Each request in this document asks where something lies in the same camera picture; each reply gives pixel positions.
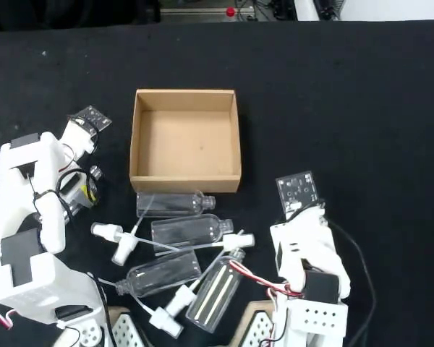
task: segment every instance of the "clear plastic bottle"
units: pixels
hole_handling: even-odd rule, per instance
[[[209,333],[216,330],[242,277],[230,267],[229,261],[241,262],[243,258],[244,251],[234,249],[212,267],[187,311],[187,319]]]
[[[190,217],[155,220],[151,223],[154,242],[182,248],[197,244],[212,244],[224,234],[233,232],[231,219],[220,220],[216,215],[193,215]],[[163,247],[154,247],[156,252]]]
[[[216,198],[202,192],[194,194],[137,193],[137,216],[145,211],[145,217],[184,217],[200,215],[204,210],[213,210]]]
[[[130,269],[126,279],[116,283],[116,291],[118,295],[133,294],[143,298],[200,276],[194,251],[174,252]]]

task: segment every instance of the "black table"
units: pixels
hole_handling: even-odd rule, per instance
[[[109,280],[151,259],[140,246],[125,267],[93,221],[130,227],[127,175],[134,92],[234,88],[243,177],[216,214],[254,233],[244,263],[277,280],[268,228],[281,214],[275,178],[312,170],[328,215],[362,245],[378,293],[369,346],[434,344],[434,22],[242,23],[0,33],[0,145],[31,132],[60,135],[65,115],[93,104],[114,123],[95,161],[108,179],[101,204],[77,216],[60,258]],[[148,236],[145,223],[141,236]],[[349,331],[370,306],[357,254],[340,236],[352,278]],[[215,252],[198,254],[204,268]],[[107,289],[156,346],[228,343],[262,287],[244,280],[215,335],[186,323],[176,342],[127,297]],[[145,300],[164,305],[173,291]],[[0,346],[49,346],[59,331],[17,317]]]

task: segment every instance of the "white pump cap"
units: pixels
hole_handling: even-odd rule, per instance
[[[118,266],[124,266],[125,261],[130,253],[135,249],[137,243],[138,240],[134,235],[123,233],[121,235],[121,241],[119,241],[119,245],[117,246],[116,253],[114,253],[111,261]]]
[[[175,292],[174,298],[166,306],[166,311],[171,317],[176,317],[180,311],[190,305],[195,298],[196,294],[186,285],[182,284],[179,290]]]
[[[119,243],[111,261],[118,266],[124,266],[130,253],[132,253],[137,246],[138,240],[135,235],[122,232],[122,227],[115,224],[94,223],[92,224],[91,230],[93,235],[101,236],[108,241]]]
[[[115,224],[94,223],[90,228],[93,235],[101,236],[111,242],[119,242],[123,234],[121,226]]]
[[[224,251],[230,252],[236,248],[252,247],[255,241],[252,234],[227,234],[223,236],[222,243],[224,244]]]
[[[169,313],[162,307],[158,307],[151,315],[150,324],[158,329],[164,330],[173,338],[178,338],[183,330],[183,327],[177,323],[174,318],[169,316]]]

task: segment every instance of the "open cardboard box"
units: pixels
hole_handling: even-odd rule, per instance
[[[241,179],[233,90],[137,90],[130,145],[137,192],[235,192]]]

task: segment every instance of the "bottle neck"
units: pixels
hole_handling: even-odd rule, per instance
[[[233,232],[233,221],[224,219],[218,222],[218,229],[222,234],[230,234]]]
[[[246,252],[244,252],[241,248],[235,248],[229,253],[229,257],[232,257],[237,262],[241,262],[245,255]]]
[[[121,296],[121,295],[129,294],[129,286],[130,286],[130,282],[127,279],[116,282],[117,295]]]
[[[204,210],[213,210],[216,206],[216,198],[211,196],[204,196],[201,205]]]

